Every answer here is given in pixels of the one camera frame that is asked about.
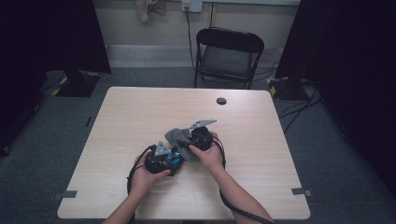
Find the human hand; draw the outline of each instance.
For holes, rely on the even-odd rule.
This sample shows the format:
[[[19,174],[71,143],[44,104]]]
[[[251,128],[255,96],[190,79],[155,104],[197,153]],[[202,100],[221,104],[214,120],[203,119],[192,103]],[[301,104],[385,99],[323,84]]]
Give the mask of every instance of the human hand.
[[[213,141],[218,143],[218,135],[214,132],[210,132],[210,134],[213,136]],[[213,173],[218,168],[224,169],[221,163],[221,151],[217,144],[212,143],[212,146],[206,151],[202,151],[193,145],[189,145],[189,149],[200,159],[201,163],[210,173]]]
[[[131,181],[131,192],[139,192],[142,195],[146,195],[147,193],[149,193],[152,187],[154,187],[155,183],[158,180],[168,176],[171,172],[170,170],[165,170],[158,174],[150,173],[145,167],[145,160],[149,153],[150,150],[148,150],[143,155],[139,163],[136,165],[136,170],[134,171],[134,175]]]

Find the chair backrest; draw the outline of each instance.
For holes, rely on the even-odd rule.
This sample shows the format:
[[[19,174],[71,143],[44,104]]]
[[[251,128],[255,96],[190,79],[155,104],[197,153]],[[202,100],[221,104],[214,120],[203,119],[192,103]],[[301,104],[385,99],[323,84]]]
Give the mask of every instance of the chair backrest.
[[[210,27],[199,31],[196,40],[198,48],[200,48],[200,44],[203,44],[253,53],[262,53],[264,50],[264,42],[257,35],[219,27]]]

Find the gray carpet floor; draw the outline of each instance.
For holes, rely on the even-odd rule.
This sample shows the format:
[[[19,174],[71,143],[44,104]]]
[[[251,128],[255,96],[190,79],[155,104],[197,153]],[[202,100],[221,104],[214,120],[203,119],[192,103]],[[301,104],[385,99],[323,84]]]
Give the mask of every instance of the gray carpet floor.
[[[61,75],[62,72],[48,73],[44,86]],[[265,75],[256,77],[253,90],[268,91]],[[90,98],[52,96],[55,86],[43,91],[45,97],[39,110],[10,145],[10,155],[0,158],[0,223],[100,223],[102,220],[58,218],[61,201],[55,200],[54,195],[66,190],[106,91],[112,86],[192,88],[192,84],[193,70],[189,67],[115,68],[112,75],[100,78]],[[198,87],[242,86],[199,81]],[[313,86],[306,90],[314,93]],[[344,140],[340,123],[320,101],[318,93],[312,102],[316,101],[285,134],[303,188],[314,194],[307,197],[311,217],[276,223],[396,223],[396,203],[371,166]],[[274,104],[279,115],[302,107],[296,102]],[[280,120],[284,129],[294,115]]]

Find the wooden table top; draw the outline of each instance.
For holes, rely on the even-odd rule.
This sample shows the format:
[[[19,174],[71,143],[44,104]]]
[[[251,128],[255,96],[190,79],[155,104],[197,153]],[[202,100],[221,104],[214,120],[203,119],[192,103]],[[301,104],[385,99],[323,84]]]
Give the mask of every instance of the wooden table top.
[[[226,105],[218,105],[223,97]],[[67,190],[60,218],[106,218],[127,196],[134,159],[173,128],[216,119],[207,128],[224,145],[228,173],[273,219],[307,219],[301,183],[267,91],[113,87],[107,92]],[[137,219],[233,219],[200,162],[184,162],[136,210]]]

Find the person's left hand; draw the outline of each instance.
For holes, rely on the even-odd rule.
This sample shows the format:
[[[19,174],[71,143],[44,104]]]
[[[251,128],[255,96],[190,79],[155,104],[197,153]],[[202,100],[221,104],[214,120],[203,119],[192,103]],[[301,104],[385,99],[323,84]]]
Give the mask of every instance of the person's left hand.
[[[142,157],[142,159],[139,161],[139,163],[136,165],[136,170],[134,171],[134,176],[131,181],[131,192],[139,192],[142,195],[146,195],[149,193],[149,191],[154,187],[155,183],[168,176],[170,174],[170,170],[165,170],[162,171],[158,174],[152,174],[150,173],[145,165],[145,160],[147,155],[150,153],[150,150],[148,150]]]

